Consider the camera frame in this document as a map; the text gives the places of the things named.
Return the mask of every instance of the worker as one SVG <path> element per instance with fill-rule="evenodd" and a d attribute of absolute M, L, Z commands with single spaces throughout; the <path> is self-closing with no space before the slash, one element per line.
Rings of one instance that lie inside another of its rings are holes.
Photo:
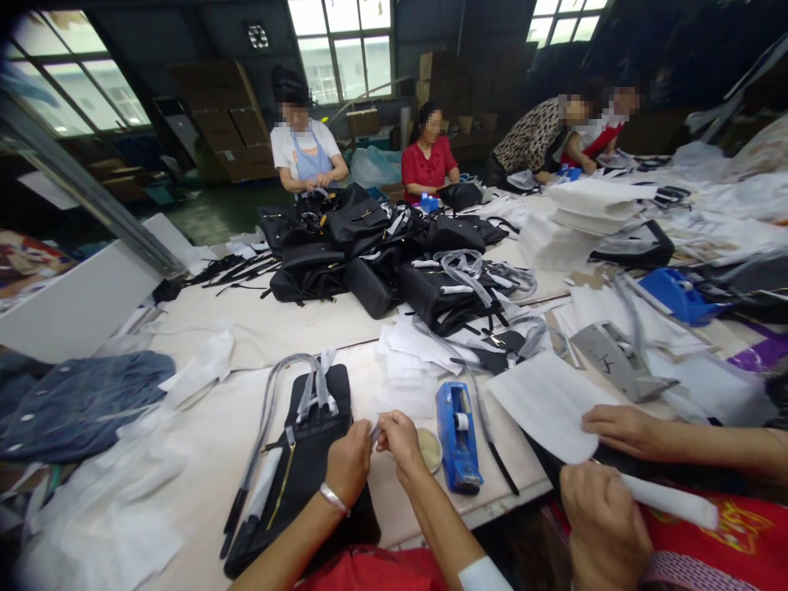
<path fill-rule="evenodd" d="M 271 86 L 284 120 L 271 133 L 273 166 L 282 186 L 304 196 L 318 187 L 336 187 L 348 175 L 347 164 L 331 131 L 309 117 L 309 88 L 281 66 L 272 70 Z"/>
<path fill-rule="evenodd" d="M 443 187 L 460 182 L 460 169 L 451 155 L 449 139 L 440 135 L 442 120 L 440 107 L 427 101 L 413 126 L 410 145 L 402 153 L 402 183 L 408 203 L 417 204 L 422 194 L 435 195 Z"/>
<path fill-rule="evenodd" d="M 593 174 L 600 154 L 616 152 L 618 135 L 630 116 L 640 108 L 640 91 L 636 86 L 623 86 L 615 88 L 612 95 L 612 101 L 599 118 L 576 126 L 566 138 L 557 158 L 561 164 L 582 167 L 586 174 Z"/>
<path fill-rule="evenodd" d="M 753 479 L 748 497 L 692 491 L 720 509 L 720 526 L 709 531 L 660 511 L 638 511 L 613 468 L 590 462 L 565 466 L 561 498 L 571 527 L 575 589 L 635 589 L 653 553 L 651 582 L 678 589 L 783 588 L 788 433 L 660 420 L 628 405 L 595 406 L 582 426 L 598 434 L 600 442 L 640 460 L 725 467 Z M 561 523 L 556 512 L 550 515 L 558 517 L 553 523 Z M 551 561 L 554 570 L 561 561 L 552 549 Z"/>
<path fill-rule="evenodd" d="M 401 552 L 346 549 L 299 589 L 511 589 L 468 530 L 449 497 L 430 474 L 413 422 L 398 410 L 378 417 L 377 449 L 389 451 L 429 545 Z M 328 450 L 325 484 L 347 509 L 358 499 L 369 473 L 371 423 L 360 420 Z M 232 591 L 291 591 L 312 556 L 345 519 L 345 512 L 317 492 L 298 517 L 238 577 Z"/>
<path fill-rule="evenodd" d="M 553 154 L 566 138 L 568 128 L 599 117 L 602 80 L 592 79 L 578 94 L 550 98 L 527 112 L 490 154 L 484 175 L 486 186 L 506 186 L 506 178 L 530 170 L 536 181 L 547 183 L 557 170 Z"/>

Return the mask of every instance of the white sleeve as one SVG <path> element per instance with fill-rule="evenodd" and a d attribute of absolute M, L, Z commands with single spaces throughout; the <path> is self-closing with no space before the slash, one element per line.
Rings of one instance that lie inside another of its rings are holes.
<path fill-rule="evenodd" d="M 331 130 L 329 130 L 322 121 L 315 121 L 313 125 L 314 136 L 318 139 L 318 142 L 320 142 L 321 147 L 326 151 L 326 155 L 330 158 L 331 156 L 336 156 L 341 153 Z"/>
<path fill-rule="evenodd" d="M 484 557 L 457 575 L 464 591 L 511 591 L 490 557 Z"/>
<path fill-rule="evenodd" d="M 271 134 L 271 151 L 273 152 L 274 168 L 289 168 L 290 161 L 287 159 L 287 138 L 274 131 Z"/>

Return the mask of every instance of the blue tape dispenser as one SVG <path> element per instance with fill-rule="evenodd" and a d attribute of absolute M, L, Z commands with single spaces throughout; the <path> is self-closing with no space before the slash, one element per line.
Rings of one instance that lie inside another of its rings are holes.
<path fill-rule="evenodd" d="M 443 446 L 443 471 L 453 493 L 475 495 L 484 484 L 479 473 L 476 432 L 468 385 L 446 382 L 438 390 L 438 436 Z"/>

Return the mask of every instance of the blue fabric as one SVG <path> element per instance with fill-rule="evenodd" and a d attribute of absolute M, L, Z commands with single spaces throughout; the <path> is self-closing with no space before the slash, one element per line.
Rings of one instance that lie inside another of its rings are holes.
<path fill-rule="evenodd" d="M 318 138 L 315 136 L 314 131 L 312 131 L 311 124 L 309 124 L 309 132 L 314 138 L 315 145 L 318 146 L 318 153 L 315 156 L 309 156 L 307 153 L 301 151 L 301 148 L 298 147 L 296 132 L 295 130 L 292 131 L 293 145 L 295 146 L 295 151 L 298 153 L 298 163 L 296 164 L 298 168 L 298 178 L 302 181 L 314 179 L 318 174 L 328 174 L 334 169 L 331 159 L 328 157 L 328 154 L 326 154 L 323 146 L 320 145 L 320 142 L 318 142 Z M 329 186 L 336 187 L 337 183 L 332 181 Z"/>
<path fill-rule="evenodd" d="M 36 380 L 7 357 L 0 357 L 0 406 L 18 404 L 0 420 L 0 460 L 14 462 L 71 463 L 108 449 L 115 431 L 141 412 L 98 419 L 160 401 L 159 383 L 175 373 L 172 359 L 142 351 L 70 360 Z"/>

